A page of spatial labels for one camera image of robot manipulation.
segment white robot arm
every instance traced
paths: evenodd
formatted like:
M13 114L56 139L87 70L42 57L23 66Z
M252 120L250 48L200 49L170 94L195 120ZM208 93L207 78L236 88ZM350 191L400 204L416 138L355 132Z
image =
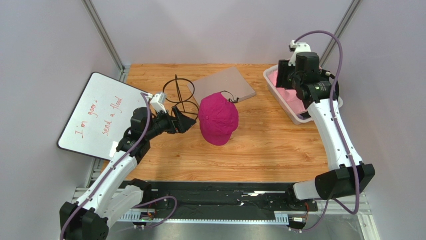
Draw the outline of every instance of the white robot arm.
M339 112L338 85L330 99L330 78L334 79L334 76L320 68L319 56L311 52L306 42L291 41L289 48L294 54L290 60L279 61L276 87L296 90L297 97L307 109L308 116L305 113L304 117L312 117L318 128L330 170L313 180L296 183L292 189L295 200L330 200L355 195L354 170L358 172L359 189L362 192L375 175L375 170L372 164L363 163L349 138ZM334 109L331 109L330 101L333 101Z
M113 160L75 204L66 202L62 206L60 224L67 240L106 239L109 229L125 213L136 205L151 201L147 194L151 185L138 179L131 181L118 196L113 196L151 148L150 140L164 132L186 133L197 123L175 106L172 107L174 116L169 115L164 107L166 95L163 92L156 95L142 94L151 99L150 104L156 116L147 107L136 109L130 120L130 128L119 142Z

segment wood grain surface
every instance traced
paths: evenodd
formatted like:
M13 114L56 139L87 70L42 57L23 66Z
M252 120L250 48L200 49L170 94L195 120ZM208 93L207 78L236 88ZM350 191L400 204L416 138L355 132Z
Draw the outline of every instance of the wood grain surface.
M135 64L127 83L156 93L175 75L196 81L236 67L257 95L236 104L239 127L224 146L206 142L197 123L185 134L162 134L128 180L212 182L300 182L328 171L323 142L313 122L294 125L268 91L266 64ZM191 93L179 84L182 98ZM167 98L177 101L176 84ZM168 110L173 103L165 104Z

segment gray wall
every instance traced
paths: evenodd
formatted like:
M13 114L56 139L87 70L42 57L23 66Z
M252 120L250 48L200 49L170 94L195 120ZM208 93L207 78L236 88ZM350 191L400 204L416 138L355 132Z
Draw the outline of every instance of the gray wall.
M334 32L351 0L93 0L125 65L274 64L313 30ZM310 44L323 53L329 39Z
M119 72L80 0L2 0L0 49L0 239L58 239L91 158L56 141L90 74Z
M426 236L425 12L424 0L366 0L342 38L342 118L376 169L366 194L383 240ZM326 69L337 61L335 49Z

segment plastic bin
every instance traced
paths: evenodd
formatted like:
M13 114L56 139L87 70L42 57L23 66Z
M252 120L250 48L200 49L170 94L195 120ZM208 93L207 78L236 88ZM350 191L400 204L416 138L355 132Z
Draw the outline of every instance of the plastic bin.
M291 121L295 125L305 124L311 122L313 119L310 118L304 118L300 115L296 115L295 112L290 108L290 106L287 104L287 102L284 100L284 98L280 95L280 93L277 91L277 88L271 83L268 76L271 75L273 72L278 70L278 65L275 65L263 72L263 77L265 78L267 82L267 88L269 89L270 93L275 97L275 99L278 101L279 105L281 105L282 109L284 109L285 113L288 115L288 117L291 119ZM338 107L341 108L343 106L343 100L341 97L338 98Z

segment whiteboard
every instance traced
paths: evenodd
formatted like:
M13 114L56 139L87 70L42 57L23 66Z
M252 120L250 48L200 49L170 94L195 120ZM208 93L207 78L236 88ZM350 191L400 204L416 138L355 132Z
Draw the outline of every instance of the whiteboard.
M112 160L131 126L133 112L147 106L141 93L145 92L93 73L57 142L58 147Z

